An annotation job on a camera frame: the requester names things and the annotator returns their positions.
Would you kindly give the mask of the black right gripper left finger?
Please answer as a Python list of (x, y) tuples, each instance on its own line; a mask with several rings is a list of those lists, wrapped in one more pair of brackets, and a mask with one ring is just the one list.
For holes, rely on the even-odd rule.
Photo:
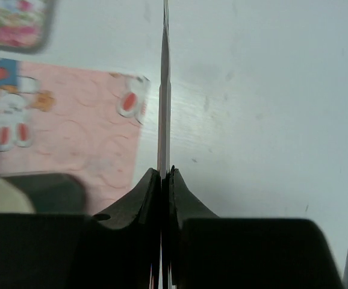
[(159, 272), (159, 188), (149, 169), (93, 216), (0, 213), (0, 288), (148, 288)]

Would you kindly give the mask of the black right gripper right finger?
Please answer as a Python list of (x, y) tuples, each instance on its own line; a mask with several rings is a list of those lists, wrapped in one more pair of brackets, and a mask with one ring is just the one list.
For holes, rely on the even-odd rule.
[(308, 219), (223, 218), (172, 169), (167, 253), (177, 288), (342, 288), (320, 228)]

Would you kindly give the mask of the steel serving tongs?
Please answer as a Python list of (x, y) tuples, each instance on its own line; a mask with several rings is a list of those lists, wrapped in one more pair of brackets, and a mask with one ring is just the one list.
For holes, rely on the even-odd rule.
[(157, 170), (161, 178), (161, 268), (163, 288), (172, 288), (169, 248), (169, 176), (171, 117), (169, 4), (163, 1), (163, 35), (161, 44), (161, 82), (158, 114)]

